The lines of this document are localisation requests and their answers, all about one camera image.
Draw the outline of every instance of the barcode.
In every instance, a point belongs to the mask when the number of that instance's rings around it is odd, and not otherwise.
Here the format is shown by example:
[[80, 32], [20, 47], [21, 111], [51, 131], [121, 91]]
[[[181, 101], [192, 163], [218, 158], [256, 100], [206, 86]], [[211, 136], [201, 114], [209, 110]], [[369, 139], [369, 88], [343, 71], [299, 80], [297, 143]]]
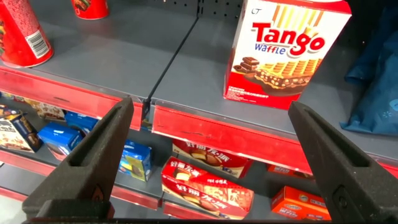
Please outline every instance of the barcode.
[[34, 34], [27, 36], [26, 41], [36, 58], [43, 57], [50, 50], [39, 30]]

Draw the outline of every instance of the red cylindrical can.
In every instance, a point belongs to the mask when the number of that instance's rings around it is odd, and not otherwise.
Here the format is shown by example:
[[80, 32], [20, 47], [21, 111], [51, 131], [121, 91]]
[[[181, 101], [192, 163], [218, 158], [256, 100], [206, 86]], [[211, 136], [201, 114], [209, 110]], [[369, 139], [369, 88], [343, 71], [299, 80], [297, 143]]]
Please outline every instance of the red cylindrical can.
[[81, 19], [102, 19], [109, 15], [106, 0], [72, 0], [72, 6]]
[[11, 67], [31, 67], [54, 51], [28, 0], [0, 0], [0, 54]]

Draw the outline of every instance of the blue plastic bag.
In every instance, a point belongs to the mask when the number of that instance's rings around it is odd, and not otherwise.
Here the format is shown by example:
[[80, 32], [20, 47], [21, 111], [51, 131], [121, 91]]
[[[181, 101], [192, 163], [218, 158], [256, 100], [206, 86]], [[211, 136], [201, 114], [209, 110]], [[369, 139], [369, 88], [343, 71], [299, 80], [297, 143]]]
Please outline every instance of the blue plastic bag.
[[383, 10], [378, 28], [364, 52], [345, 76], [346, 82], [368, 86], [373, 81], [383, 44], [396, 30], [398, 30], [398, 1], [393, 0]]
[[398, 31], [384, 43], [373, 82], [348, 123], [348, 131], [398, 135]]

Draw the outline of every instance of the snack box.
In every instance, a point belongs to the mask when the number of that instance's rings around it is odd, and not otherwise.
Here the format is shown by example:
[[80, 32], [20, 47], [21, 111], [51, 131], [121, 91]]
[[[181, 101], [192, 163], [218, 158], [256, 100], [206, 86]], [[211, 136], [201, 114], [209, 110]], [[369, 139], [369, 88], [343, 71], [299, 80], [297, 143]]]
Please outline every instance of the snack box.
[[42, 141], [36, 129], [20, 110], [0, 105], [0, 147], [24, 152], [36, 152]]
[[296, 220], [331, 220], [321, 197], [288, 186], [272, 199], [271, 210]]
[[237, 178], [244, 177], [252, 164], [251, 159], [176, 139], [173, 139], [173, 152], [199, 161]]
[[150, 161], [151, 150], [148, 146], [126, 140], [119, 171], [137, 179], [148, 181], [152, 168]]
[[287, 110], [350, 17], [343, 0], [245, 0], [224, 97]]
[[39, 137], [49, 147], [51, 153], [62, 161], [83, 140], [79, 131], [56, 123], [49, 123]]
[[25, 98], [24, 97], [13, 95], [13, 94], [7, 93], [7, 92], [3, 92], [3, 93], [0, 92], [0, 97], [4, 97], [7, 100], [14, 100], [16, 102], [25, 103]]
[[222, 219], [243, 219], [250, 212], [254, 197], [252, 190], [175, 157], [163, 168], [162, 188]]
[[313, 180], [314, 177], [310, 174], [304, 174], [299, 171], [294, 171], [285, 167], [280, 167], [280, 166], [275, 166], [275, 165], [269, 165], [268, 166], [268, 171], [269, 172], [275, 172], [278, 174], [283, 174], [287, 176], [292, 176], [292, 177], [299, 177], [299, 178], [304, 178], [304, 179], [311, 179]]
[[35, 100], [24, 98], [25, 102], [30, 104], [36, 110], [39, 117], [53, 121], [65, 121], [65, 111], [56, 106], [41, 103]]
[[83, 137], [93, 130], [98, 122], [95, 118], [70, 111], [65, 115], [65, 120], [69, 127], [79, 130]]

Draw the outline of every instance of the pegboard back panel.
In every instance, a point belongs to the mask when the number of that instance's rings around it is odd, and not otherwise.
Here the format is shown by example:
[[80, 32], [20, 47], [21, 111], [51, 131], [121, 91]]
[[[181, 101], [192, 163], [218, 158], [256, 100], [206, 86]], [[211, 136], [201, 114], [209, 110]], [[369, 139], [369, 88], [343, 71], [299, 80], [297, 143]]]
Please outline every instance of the pegboard back panel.
[[199, 17], [238, 21], [243, 0], [198, 0]]
[[147, 3], [151, 7], [193, 16], [196, 16], [198, 12], [198, 1], [196, 0], [147, 0]]
[[373, 30], [377, 27], [381, 12], [386, 5], [383, 0], [346, 0], [352, 17], [338, 37], [338, 43], [350, 48], [363, 49]]

